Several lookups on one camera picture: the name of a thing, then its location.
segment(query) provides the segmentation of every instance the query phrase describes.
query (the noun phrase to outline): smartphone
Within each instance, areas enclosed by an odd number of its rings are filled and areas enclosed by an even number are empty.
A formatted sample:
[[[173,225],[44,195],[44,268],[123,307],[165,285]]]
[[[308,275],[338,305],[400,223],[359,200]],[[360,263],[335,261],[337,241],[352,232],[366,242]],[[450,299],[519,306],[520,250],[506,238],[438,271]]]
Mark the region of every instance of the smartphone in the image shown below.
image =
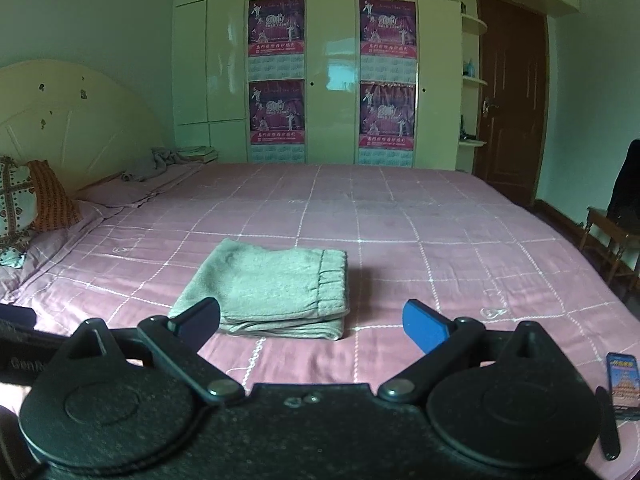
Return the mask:
[[[607,354],[609,392],[616,418],[640,420],[638,360],[628,354]]]

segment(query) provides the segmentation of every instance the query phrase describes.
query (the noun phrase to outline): headboard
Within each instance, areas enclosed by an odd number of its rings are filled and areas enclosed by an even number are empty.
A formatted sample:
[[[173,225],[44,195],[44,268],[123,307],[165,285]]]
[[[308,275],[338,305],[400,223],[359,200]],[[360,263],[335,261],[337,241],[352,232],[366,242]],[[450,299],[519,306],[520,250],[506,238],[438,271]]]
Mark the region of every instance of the headboard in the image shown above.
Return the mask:
[[[142,99],[95,70],[56,60],[0,69],[0,154],[47,159],[69,192],[163,145]]]

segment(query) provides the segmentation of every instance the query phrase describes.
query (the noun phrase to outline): bed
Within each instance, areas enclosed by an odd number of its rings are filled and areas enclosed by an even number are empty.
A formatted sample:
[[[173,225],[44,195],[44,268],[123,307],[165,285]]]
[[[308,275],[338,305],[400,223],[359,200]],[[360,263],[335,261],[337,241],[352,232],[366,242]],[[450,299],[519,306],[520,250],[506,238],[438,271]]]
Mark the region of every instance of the bed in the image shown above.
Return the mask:
[[[606,384],[607,352],[640,352],[640,322],[571,244],[481,180],[447,171],[208,164],[105,217],[4,300],[34,308],[41,330],[70,333],[89,317],[133,326],[166,313],[225,237],[348,254],[351,313],[340,341],[216,334],[200,351],[247,389],[366,382],[376,390],[421,356],[402,332],[409,298],[497,330],[534,319],[592,388]],[[640,466],[640,423],[619,427],[620,457],[604,462],[598,447],[590,457],[606,479],[631,478]]]
[[[29,61],[0,70],[0,153],[48,158],[69,192],[161,146],[140,97],[76,64]],[[70,334],[89,317],[112,328],[165,314],[225,237],[267,248],[348,254],[344,338],[216,334],[200,354],[248,390],[258,382],[366,382],[375,391],[421,357],[401,309],[417,298],[444,316],[496,330],[540,322],[592,388],[607,352],[640,356],[640,322],[553,229],[465,173],[207,164],[165,179],[148,201],[81,202],[83,220],[39,235],[22,270],[0,267],[0,301],[36,310],[37,328]],[[26,391],[0,385],[18,411]],[[619,422],[622,454],[589,464],[604,479],[640,470],[640,422]]]

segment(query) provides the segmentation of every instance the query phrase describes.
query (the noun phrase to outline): curved shelf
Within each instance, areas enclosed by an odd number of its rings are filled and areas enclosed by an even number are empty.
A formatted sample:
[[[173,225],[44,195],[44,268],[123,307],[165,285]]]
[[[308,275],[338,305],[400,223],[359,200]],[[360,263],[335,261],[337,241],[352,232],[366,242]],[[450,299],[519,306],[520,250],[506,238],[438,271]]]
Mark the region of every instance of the curved shelf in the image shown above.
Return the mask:
[[[478,79],[477,77],[469,77],[468,75],[462,76],[462,83],[469,86],[486,86],[487,82],[484,79]]]
[[[471,140],[471,139],[460,140],[458,142],[459,146],[469,146],[471,148],[480,148],[481,146],[484,146],[485,144],[486,144],[486,142],[484,142],[484,140]]]
[[[471,14],[462,14],[462,32],[482,36],[486,32],[486,23]]]

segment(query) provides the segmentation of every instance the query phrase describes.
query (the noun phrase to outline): gray towel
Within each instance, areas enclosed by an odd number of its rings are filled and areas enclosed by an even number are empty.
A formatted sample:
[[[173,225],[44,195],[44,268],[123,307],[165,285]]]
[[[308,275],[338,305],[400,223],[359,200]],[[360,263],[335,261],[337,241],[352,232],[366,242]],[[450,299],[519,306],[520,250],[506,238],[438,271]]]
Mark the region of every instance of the gray towel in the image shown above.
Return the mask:
[[[143,182],[163,174],[167,166],[184,164],[185,162],[187,162],[185,158],[168,148],[151,148],[149,154],[134,161],[131,167],[124,171],[121,178],[125,182]]]
[[[340,339],[347,306],[343,251],[269,251],[225,238],[170,310],[206,297],[220,304],[220,330],[236,335]]]

